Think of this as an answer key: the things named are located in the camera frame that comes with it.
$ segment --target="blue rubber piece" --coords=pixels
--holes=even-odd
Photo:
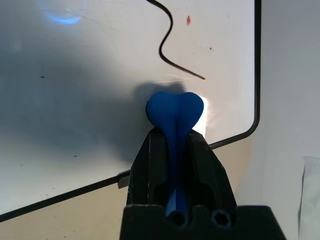
[[[158,92],[146,105],[150,122],[164,134],[169,151],[169,195],[166,215],[173,211],[187,216],[187,199],[183,186],[183,151],[186,136],[204,111],[203,100],[192,92],[175,94]]]

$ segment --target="whiteboard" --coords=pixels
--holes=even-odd
[[[209,144],[255,121],[255,1],[2,0],[0,215],[130,169],[149,97],[207,102]]]

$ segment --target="white wall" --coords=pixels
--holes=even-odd
[[[261,122],[238,204],[269,205],[298,238],[304,156],[320,157],[320,1],[262,3]]]

